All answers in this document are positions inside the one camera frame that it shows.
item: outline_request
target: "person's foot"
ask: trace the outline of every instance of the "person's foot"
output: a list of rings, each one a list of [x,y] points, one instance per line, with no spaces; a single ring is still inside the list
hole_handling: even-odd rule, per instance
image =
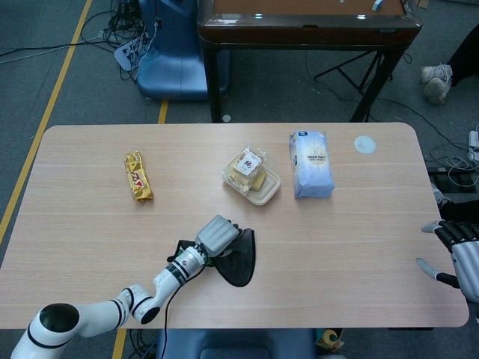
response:
[[[442,208],[442,206],[444,206],[447,202],[451,202],[451,199],[444,196],[434,183],[431,183],[431,187],[433,187],[434,198],[436,199],[436,203],[439,208]]]
[[[452,68],[449,65],[425,66],[421,70],[421,83],[426,84],[432,79],[441,79],[448,82],[452,77]]]
[[[451,79],[443,81],[439,78],[434,78],[424,86],[422,93],[427,97],[429,102],[443,104],[450,89]]]

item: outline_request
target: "power strip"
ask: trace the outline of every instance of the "power strip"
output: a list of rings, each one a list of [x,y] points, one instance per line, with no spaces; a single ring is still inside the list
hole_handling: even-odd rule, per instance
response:
[[[471,161],[479,162],[479,132],[470,131],[469,133],[469,153]]]

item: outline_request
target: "light wood table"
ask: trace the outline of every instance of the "light wood table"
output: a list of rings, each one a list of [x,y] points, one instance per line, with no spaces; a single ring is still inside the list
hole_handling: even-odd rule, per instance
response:
[[[336,189],[293,197],[288,135],[326,131]],[[369,135],[373,155],[353,141]],[[254,206],[220,170],[248,143],[266,149],[281,189]],[[155,199],[136,203],[123,156],[140,150]],[[0,271],[0,328],[26,328],[52,302],[91,303],[153,277],[179,239],[216,214],[256,231],[251,283],[215,269],[182,288],[169,328],[460,326],[459,290],[428,278],[424,257],[453,272],[421,225],[439,217],[413,129],[401,123],[56,126],[46,132]],[[147,328],[160,328],[163,313]],[[137,328],[130,320],[127,324]]]

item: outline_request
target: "table leg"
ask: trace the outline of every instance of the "table leg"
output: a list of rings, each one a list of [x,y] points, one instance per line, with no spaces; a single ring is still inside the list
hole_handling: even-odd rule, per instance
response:
[[[219,96],[218,50],[203,48],[204,71],[207,77],[208,99],[210,100],[211,122],[222,122],[222,105]]]
[[[350,122],[362,122],[364,120],[364,117],[373,105],[379,92],[381,92],[382,87],[388,81],[389,76],[392,74],[405,50],[405,48],[401,47],[399,49],[386,50],[383,52],[384,60],[376,71],[373,80],[367,87],[361,102],[358,104],[358,107],[356,107]]]

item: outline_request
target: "white robotic arm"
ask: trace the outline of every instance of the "white robotic arm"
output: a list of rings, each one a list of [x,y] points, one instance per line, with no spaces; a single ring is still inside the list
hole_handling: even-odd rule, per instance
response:
[[[156,294],[134,284],[113,300],[96,304],[50,304],[31,321],[16,345],[11,359],[57,359],[75,334],[82,337],[114,330],[129,314],[141,324],[155,319],[166,299],[198,272],[208,257],[216,257],[240,234],[236,225],[217,215],[188,247],[154,279]]]

